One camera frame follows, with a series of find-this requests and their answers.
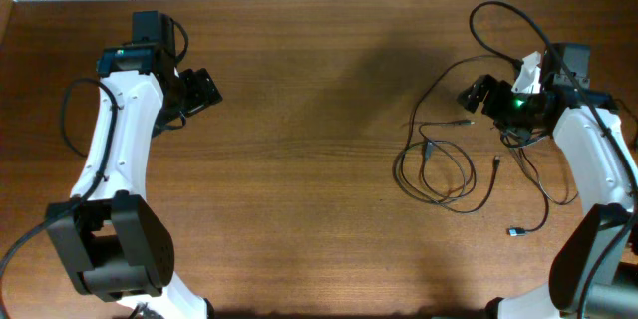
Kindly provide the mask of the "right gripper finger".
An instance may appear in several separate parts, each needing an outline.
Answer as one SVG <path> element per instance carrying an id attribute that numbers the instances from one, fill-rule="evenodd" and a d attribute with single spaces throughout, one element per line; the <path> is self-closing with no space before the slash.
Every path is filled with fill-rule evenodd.
<path id="1" fill-rule="evenodd" d="M 491 75 L 479 76 L 468 88 L 457 96 L 457 103 L 466 111 L 474 113 L 488 92 L 497 86 L 498 80 Z"/>
<path id="2" fill-rule="evenodd" d="M 506 146 L 528 146 L 534 139 L 533 131 L 528 128 L 507 126 L 500 130 L 500 140 Z"/>

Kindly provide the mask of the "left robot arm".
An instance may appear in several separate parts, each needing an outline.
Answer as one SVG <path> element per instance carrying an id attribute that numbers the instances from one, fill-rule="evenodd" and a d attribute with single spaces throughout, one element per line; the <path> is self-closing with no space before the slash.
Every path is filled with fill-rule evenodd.
<path id="1" fill-rule="evenodd" d="M 132 39 L 97 62 L 97 121 L 66 202 L 48 206 L 47 233 L 75 290 L 155 318 L 211 318 L 209 300 L 176 274 L 172 238 L 146 200 L 153 137 L 221 102 L 205 69 L 180 71 L 183 27 L 159 11 L 132 16 Z"/>

